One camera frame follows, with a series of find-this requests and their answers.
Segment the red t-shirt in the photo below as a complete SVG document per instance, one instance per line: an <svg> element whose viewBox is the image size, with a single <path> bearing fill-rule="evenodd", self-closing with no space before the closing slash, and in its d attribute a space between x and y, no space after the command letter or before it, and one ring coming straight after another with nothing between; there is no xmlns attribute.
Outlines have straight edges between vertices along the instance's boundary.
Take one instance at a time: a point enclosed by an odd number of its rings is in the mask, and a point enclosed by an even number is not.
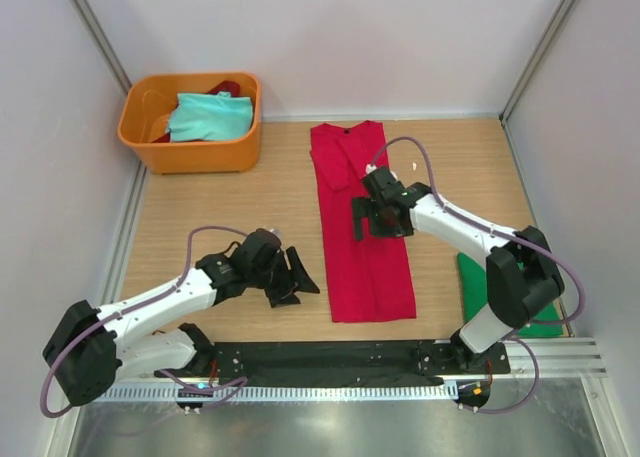
<svg viewBox="0 0 640 457"><path fill-rule="evenodd" d="M338 323L414 319L415 293L401 239L354 237L352 199L363 197L361 178L386 143L379 122L344 128L322 123L310 131L332 320Z"/></svg>

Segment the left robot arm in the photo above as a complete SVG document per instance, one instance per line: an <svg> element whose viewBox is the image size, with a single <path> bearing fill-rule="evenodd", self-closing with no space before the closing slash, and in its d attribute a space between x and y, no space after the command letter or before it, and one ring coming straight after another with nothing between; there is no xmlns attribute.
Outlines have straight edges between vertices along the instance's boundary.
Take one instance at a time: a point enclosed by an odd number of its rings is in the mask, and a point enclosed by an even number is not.
<svg viewBox="0 0 640 457"><path fill-rule="evenodd" d="M293 247L209 254L185 274L128 300L69 307L43 350L47 380L58 383L70 406L80 407L142 374L202 376L214 365L214 344L195 324L172 331L164 325L248 289L263 291L273 308L297 305L300 293L319 291Z"/></svg>

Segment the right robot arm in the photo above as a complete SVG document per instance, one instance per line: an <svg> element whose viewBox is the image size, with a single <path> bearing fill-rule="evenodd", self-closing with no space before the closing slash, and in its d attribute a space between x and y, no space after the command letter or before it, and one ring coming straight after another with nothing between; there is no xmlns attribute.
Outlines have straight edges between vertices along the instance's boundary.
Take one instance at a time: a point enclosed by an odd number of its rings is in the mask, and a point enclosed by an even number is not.
<svg viewBox="0 0 640 457"><path fill-rule="evenodd" d="M544 234L496 225L465 211L423 183L362 180L366 195L352 200L355 238L363 224L379 238L434 235L476 262L486 274L487 303L450 339L450 358L459 371L482 366L502 338L531 323L565 290Z"/></svg>

